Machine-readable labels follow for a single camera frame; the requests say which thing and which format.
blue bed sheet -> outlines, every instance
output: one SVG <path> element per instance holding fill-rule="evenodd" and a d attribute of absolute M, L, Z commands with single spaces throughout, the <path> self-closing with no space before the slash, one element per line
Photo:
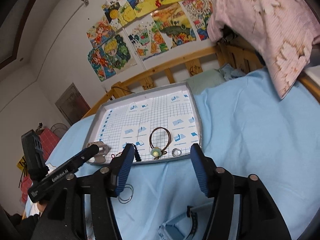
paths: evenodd
<path fill-rule="evenodd" d="M 318 102 L 299 82 L 280 101 L 266 69 L 205 89 L 195 100 L 202 120 L 204 154 L 232 174 L 257 174 L 292 239 L 297 239 L 320 206 Z M 92 120 L 93 116 L 73 125 L 48 163 L 59 166 L 78 153 Z M 76 175 L 97 169 L 99 166 L 85 164 Z M 164 221 L 184 212 L 187 205 L 210 201 L 200 191 L 190 159 L 134 165 L 127 183 L 134 187 L 132 200 L 127 204 L 112 200 L 123 240 L 158 239 L 157 229 Z M 233 236 L 236 224 L 234 220 Z"/>

bed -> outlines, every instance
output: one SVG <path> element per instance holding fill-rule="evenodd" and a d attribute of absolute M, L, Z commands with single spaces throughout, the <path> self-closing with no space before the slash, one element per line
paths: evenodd
<path fill-rule="evenodd" d="M 199 58 L 210 54 L 216 54 L 220 66 L 229 63 L 247 75 L 225 82 L 216 70 L 203 73 Z M 292 239 L 297 239 L 320 206 L 317 179 L 320 176 L 320 87 L 302 73 L 280 101 L 268 71 L 251 49 L 218 44 L 114 84 L 65 134 L 48 159 L 49 167 L 60 165 L 81 150 L 101 104 L 129 95 L 129 87 L 137 82 L 144 90 L 152 89 L 155 87 L 152 75 L 162 71 L 171 84 L 175 83 L 171 68 L 181 63 L 191 76 L 188 83 L 202 120 L 204 154 L 232 174 L 257 174 L 275 200 Z M 76 175 L 91 174 L 98 168 L 84 164 Z M 157 239 L 158 227 L 184 212 L 187 205 L 198 206 L 212 201 L 200 191 L 189 159 L 135 165 L 127 183 L 134 187 L 132 200 L 124 205 L 117 199 L 112 200 L 124 240 Z M 86 199 L 87 211 L 89 206 L 89 199 Z M 238 212 L 237 207 L 235 203 L 234 214 Z M 28 202 L 27 215 L 32 208 Z M 86 221 L 88 238 L 93 239 L 88 212 Z M 235 238 L 236 228 L 235 215 L 229 239 Z"/>

wooden bed frame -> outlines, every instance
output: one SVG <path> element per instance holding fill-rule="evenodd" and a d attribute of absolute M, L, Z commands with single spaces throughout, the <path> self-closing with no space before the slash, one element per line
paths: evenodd
<path fill-rule="evenodd" d="M 152 80 L 152 75 L 164 71 L 170 84 L 175 83 L 174 77 L 170 68 L 185 64 L 189 75 L 194 76 L 201 73 L 202 67 L 200 63 L 200 58 L 208 56 L 211 54 L 216 54 L 219 65 L 222 66 L 225 63 L 229 63 L 235 69 L 241 69 L 245 73 L 263 68 L 258 57 L 256 56 L 254 49 L 242 49 L 241 47 L 233 45 L 223 45 L 218 44 L 214 47 L 201 49 L 195 51 L 191 54 L 187 54 L 175 59 L 169 60 L 151 69 L 148 69 L 132 78 L 127 79 L 123 82 L 115 83 L 111 90 L 106 93 L 85 115 L 83 118 L 95 114 L 98 108 L 112 97 L 119 98 L 131 94 L 128 86 L 140 83 L 144 90 L 151 89 L 155 87 Z M 309 90 L 309 92 L 315 97 L 315 99 L 320 103 L 320 87 L 305 73 L 302 72 L 298 80 Z"/>

brown hair tie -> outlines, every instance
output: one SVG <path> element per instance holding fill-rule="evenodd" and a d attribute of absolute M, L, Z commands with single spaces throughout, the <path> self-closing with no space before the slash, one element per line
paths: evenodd
<path fill-rule="evenodd" d="M 168 143 L 167 145 L 161 150 L 159 147 L 154 147 L 153 144 L 152 144 L 152 141 L 151 141 L 151 137 L 153 135 L 153 133 L 156 131 L 156 130 L 159 130 L 159 129 L 163 129 L 167 132 L 168 134 Z M 157 127 L 157 128 L 154 128 L 154 130 L 151 132 L 150 134 L 150 137 L 149 137 L 149 143 L 150 143 L 150 147 L 151 147 L 151 152 L 150 154 L 155 157 L 154 160 L 158 159 L 161 155 L 165 155 L 167 154 L 166 152 L 166 149 L 168 148 L 169 144 L 171 143 L 171 133 L 169 132 L 168 129 L 164 128 L 164 127 Z"/>

red plaid fabric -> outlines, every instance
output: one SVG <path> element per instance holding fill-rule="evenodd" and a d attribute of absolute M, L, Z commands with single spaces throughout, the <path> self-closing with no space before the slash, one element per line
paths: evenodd
<path fill-rule="evenodd" d="M 43 159 L 46 162 L 50 154 L 52 153 L 53 149 L 60 141 L 60 138 L 56 136 L 53 132 L 51 132 L 48 128 L 45 128 L 39 137 L 42 144 Z M 23 202 L 24 204 L 27 202 L 28 189 L 31 187 L 31 185 L 32 180 L 30 179 L 29 175 L 22 179 L 22 183 L 20 185 L 20 189 L 22 191 L 21 202 Z"/>

